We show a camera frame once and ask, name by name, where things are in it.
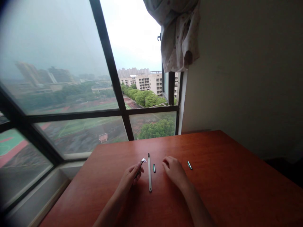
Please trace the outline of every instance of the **white curtain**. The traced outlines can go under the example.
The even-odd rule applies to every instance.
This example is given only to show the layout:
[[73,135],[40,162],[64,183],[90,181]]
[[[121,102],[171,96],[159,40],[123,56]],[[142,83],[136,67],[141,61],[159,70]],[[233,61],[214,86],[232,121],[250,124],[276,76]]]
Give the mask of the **white curtain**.
[[198,26],[200,0],[143,0],[161,26],[164,72],[182,72],[200,57]]

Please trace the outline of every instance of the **small metal cylinder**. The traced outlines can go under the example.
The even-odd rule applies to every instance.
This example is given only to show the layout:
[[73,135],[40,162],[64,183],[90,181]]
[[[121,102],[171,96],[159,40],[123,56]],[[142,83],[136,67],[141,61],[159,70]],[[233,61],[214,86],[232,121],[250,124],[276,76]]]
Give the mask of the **small metal cylinder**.
[[193,169],[189,162],[187,162],[187,165],[189,166],[190,169]]

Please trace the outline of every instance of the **sky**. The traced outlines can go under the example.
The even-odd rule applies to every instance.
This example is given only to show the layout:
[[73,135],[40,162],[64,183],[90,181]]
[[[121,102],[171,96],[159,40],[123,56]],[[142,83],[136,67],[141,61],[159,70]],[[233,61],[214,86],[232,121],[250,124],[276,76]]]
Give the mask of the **sky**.
[[[100,2],[117,70],[161,70],[160,25],[143,0]],[[0,20],[0,78],[22,79],[18,61],[109,75],[89,0],[12,1]]]

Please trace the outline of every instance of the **left hand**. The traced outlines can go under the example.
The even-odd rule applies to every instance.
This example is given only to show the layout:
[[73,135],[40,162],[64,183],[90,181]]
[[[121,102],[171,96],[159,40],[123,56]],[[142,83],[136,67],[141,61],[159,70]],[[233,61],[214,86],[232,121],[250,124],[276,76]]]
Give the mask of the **left hand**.
[[135,185],[141,177],[141,172],[144,172],[143,167],[141,167],[141,171],[139,172],[138,176],[135,178],[140,168],[140,165],[141,163],[139,162],[138,164],[133,165],[124,171],[121,181],[115,193],[123,197],[127,195],[132,184]]

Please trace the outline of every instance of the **red-brown table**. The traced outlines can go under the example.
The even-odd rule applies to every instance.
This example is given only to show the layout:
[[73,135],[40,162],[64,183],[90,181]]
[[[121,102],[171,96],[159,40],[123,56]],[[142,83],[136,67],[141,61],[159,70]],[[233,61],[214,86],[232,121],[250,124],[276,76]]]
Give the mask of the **red-brown table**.
[[152,192],[144,163],[118,226],[193,225],[181,192],[162,167],[169,155],[182,163],[219,226],[303,226],[303,190],[222,131],[98,145],[41,226],[92,226],[124,170],[147,153],[151,170],[156,165]]

